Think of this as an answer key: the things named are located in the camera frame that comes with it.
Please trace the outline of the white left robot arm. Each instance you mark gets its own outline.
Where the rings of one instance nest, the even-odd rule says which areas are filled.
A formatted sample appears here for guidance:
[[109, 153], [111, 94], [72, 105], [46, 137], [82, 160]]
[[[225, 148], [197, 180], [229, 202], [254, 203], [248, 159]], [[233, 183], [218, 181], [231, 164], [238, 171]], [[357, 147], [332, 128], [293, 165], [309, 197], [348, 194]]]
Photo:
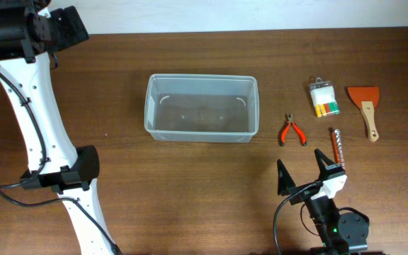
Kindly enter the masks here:
[[73, 6], [49, 11], [47, 1], [0, 1], [0, 82], [28, 155], [28, 168], [17, 185], [56, 194], [83, 254], [119, 254], [98, 199], [98, 152], [92, 145], [72, 144], [52, 90], [57, 52], [88, 39]]

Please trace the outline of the clear plastic container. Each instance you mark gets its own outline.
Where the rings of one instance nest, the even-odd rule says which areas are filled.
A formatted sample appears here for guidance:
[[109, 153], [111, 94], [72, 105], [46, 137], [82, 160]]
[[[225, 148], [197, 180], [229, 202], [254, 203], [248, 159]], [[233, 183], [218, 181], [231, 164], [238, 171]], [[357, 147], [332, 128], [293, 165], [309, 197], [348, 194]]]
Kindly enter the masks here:
[[259, 131], [252, 76], [153, 74], [144, 128], [156, 141], [247, 143]]

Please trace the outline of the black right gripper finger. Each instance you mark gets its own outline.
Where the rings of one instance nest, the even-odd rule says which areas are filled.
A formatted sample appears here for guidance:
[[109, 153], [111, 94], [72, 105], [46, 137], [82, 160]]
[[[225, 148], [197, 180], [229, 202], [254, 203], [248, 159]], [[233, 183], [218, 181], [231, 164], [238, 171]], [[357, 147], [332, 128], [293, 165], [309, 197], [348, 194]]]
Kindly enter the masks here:
[[279, 159], [277, 161], [278, 169], [278, 195], [287, 196], [296, 188], [295, 182], [288, 173], [283, 162]]
[[328, 158], [320, 149], [315, 149], [314, 155], [320, 170], [325, 170], [327, 166], [334, 165], [334, 162], [330, 158]]

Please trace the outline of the red scraper with wooden handle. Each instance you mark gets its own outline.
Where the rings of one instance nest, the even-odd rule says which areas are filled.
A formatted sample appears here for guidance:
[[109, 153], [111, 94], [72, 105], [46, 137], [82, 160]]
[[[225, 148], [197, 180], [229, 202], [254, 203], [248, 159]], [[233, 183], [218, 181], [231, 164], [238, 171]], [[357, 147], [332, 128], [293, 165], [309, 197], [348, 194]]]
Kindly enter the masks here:
[[350, 99], [359, 107], [371, 142], [379, 138], [375, 126], [375, 107], [380, 99], [380, 89], [376, 86], [350, 86], [347, 88]]

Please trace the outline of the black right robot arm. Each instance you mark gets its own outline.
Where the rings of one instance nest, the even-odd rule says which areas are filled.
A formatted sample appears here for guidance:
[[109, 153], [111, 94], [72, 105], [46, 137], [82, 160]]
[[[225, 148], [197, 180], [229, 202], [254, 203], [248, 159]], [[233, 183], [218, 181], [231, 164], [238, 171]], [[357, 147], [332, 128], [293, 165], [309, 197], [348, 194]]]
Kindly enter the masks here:
[[310, 249], [311, 254], [361, 254], [368, 249], [369, 217], [360, 211], [338, 208], [334, 202], [337, 192], [344, 187], [347, 175], [342, 165], [332, 161], [319, 149], [314, 151], [319, 176], [317, 180], [296, 186], [281, 160], [277, 161], [278, 195], [283, 200], [273, 216], [273, 239], [276, 250], [278, 242], [278, 214], [286, 204], [303, 203], [322, 241], [321, 247]]

